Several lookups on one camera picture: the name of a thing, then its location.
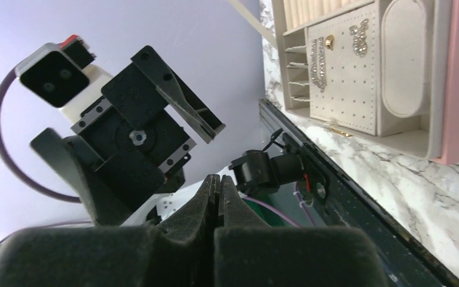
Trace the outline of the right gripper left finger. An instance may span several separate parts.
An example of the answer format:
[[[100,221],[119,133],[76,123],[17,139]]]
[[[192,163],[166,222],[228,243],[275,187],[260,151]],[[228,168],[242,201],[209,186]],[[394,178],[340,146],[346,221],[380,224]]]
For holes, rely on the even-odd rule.
[[[0,286],[213,286],[209,175],[158,225],[28,228],[0,246]]]

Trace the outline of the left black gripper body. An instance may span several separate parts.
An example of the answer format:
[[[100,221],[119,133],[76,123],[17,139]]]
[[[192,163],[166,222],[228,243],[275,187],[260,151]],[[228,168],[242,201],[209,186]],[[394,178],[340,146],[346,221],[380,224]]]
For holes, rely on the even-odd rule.
[[[171,106],[206,143],[224,123],[149,45],[84,105],[62,138],[45,129],[30,147],[78,194],[97,225],[120,225],[155,194],[185,181],[195,141]]]

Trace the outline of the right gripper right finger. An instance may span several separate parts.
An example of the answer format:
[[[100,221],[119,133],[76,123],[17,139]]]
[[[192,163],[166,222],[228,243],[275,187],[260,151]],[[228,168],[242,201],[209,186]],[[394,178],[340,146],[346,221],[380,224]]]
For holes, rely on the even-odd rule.
[[[387,286],[372,240],[350,227],[271,227],[221,179],[215,286]]]

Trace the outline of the pink jewelry box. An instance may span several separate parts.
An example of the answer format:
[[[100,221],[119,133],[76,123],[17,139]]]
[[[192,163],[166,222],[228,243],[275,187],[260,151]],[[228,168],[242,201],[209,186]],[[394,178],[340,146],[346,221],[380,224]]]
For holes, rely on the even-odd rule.
[[[429,113],[399,118],[382,97],[381,21],[391,1],[273,1],[285,109],[317,124],[443,164],[459,162],[459,1],[433,1]],[[368,52],[353,53],[349,27],[369,19]],[[310,78],[313,39],[325,47],[327,86]]]

